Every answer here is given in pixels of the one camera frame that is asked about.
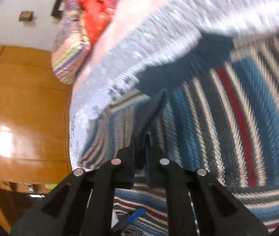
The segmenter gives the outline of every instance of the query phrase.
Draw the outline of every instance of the wooden door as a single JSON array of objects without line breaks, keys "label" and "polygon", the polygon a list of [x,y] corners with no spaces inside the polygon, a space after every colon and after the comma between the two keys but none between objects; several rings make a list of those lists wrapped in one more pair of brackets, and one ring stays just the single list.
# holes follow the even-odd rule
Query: wooden door
[{"label": "wooden door", "polygon": [[50,56],[0,46],[0,224],[8,232],[25,211],[16,195],[44,194],[71,172],[71,86],[54,76]]}]

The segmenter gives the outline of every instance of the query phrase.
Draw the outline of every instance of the metal screw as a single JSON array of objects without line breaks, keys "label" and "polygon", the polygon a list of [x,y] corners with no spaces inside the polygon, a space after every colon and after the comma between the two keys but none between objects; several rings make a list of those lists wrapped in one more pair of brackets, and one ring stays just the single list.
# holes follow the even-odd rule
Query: metal screw
[{"label": "metal screw", "polygon": [[160,162],[161,165],[168,165],[170,163],[170,161],[166,158],[160,159],[159,162]]},{"label": "metal screw", "polygon": [[118,158],[112,159],[111,160],[112,165],[119,165],[121,164],[121,160]]},{"label": "metal screw", "polygon": [[82,174],[84,174],[84,170],[81,168],[75,169],[73,173],[75,176],[81,176]]},{"label": "metal screw", "polygon": [[206,169],[198,169],[197,174],[199,176],[205,176],[207,174],[207,171],[206,171]]}]

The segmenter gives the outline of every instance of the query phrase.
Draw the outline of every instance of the white wall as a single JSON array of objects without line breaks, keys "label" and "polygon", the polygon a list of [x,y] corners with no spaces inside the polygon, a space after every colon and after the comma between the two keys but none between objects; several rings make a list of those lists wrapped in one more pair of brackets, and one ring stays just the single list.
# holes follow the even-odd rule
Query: white wall
[{"label": "white wall", "polygon": [[[51,50],[58,31],[50,16],[55,0],[0,0],[0,45]],[[18,22],[21,11],[34,11],[31,24]]]}]

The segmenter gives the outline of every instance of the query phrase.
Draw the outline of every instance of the red stripe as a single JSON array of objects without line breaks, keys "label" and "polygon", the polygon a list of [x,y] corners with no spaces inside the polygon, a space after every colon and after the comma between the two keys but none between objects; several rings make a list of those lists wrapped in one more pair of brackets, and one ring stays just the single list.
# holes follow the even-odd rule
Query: red stripe
[{"label": "red stripe", "polygon": [[130,229],[130,228],[126,228],[124,230],[124,233],[127,233],[127,234],[131,234],[132,232],[134,232],[134,230]]},{"label": "red stripe", "polygon": [[247,171],[248,171],[248,180],[249,180],[249,186],[256,186],[256,176],[254,173],[254,165],[253,165],[253,157],[252,157],[252,145],[250,142],[250,136],[248,133],[247,123],[246,119],[244,118],[241,105],[238,101],[238,98],[236,96],[236,93],[234,92],[234,89],[231,85],[231,82],[229,81],[229,78],[224,70],[223,67],[217,67],[217,72],[225,86],[225,90],[227,92],[227,95],[229,96],[230,103],[233,107],[233,111],[236,115],[238,125],[240,128],[240,135],[243,142],[243,147],[245,150],[245,158],[247,162]]},{"label": "red stripe", "polygon": [[266,225],[266,227],[267,227],[268,229],[277,228],[278,226],[279,226],[279,222],[274,223],[274,224],[268,224],[268,225]]},{"label": "red stripe", "polygon": [[99,145],[100,139],[101,139],[101,135],[99,136],[98,141],[97,141],[96,145],[94,146],[94,148],[90,151],[90,153],[87,155],[86,158],[84,158],[80,161],[80,164],[82,164],[83,162],[85,162],[89,159],[89,157],[93,154],[93,152],[96,150],[97,146]]},{"label": "red stripe", "polygon": [[[143,207],[143,205],[142,204],[140,204],[140,203],[137,203],[137,204],[132,204],[132,203],[128,203],[128,202],[124,202],[123,200],[119,200],[119,199],[114,199],[114,203],[120,203],[120,204],[122,204],[122,205],[124,205],[124,206],[127,206],[127,207],[131,207],[131,208],[135,208],[135,209],[138,209],[138,208],[145,208],[145,207]],[[163,220],[163,221],[168,221],[168,217],[167,216],[164,216],[164,215],[162,215],[162,214],[158,214],[158,213],[156,213],[156,212],[154,212],[154,211],[152,211],[151,209],[146,209],[145,208],[145,210],[146,210],[146,212],[147,213],[149,213],[149,214],[151,214],[152,216],[154,216],[154,217],[156,217],[156,218],[158,218],[158,219],[160,219],[160,220]]]}]

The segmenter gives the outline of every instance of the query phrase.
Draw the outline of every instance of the striped blanket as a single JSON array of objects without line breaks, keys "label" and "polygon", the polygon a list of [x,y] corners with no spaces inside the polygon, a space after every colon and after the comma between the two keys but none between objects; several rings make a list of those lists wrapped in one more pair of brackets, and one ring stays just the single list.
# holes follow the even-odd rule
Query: striped blanket
[{"label": "striped blanket", "polygon": [[[279,225],[279,32],[206,34],[176,62],[137,77],[136,88],[91,124],[79,165],[96,169],[128,146],[139,104],[167,89],[149,132],[153,145],[185,169],[206,168],[272,232]],[[142,174],[114,200],[118,217],[139,207],[147,212],[129,230],[167,235],[165,192],[149,189]]]}]

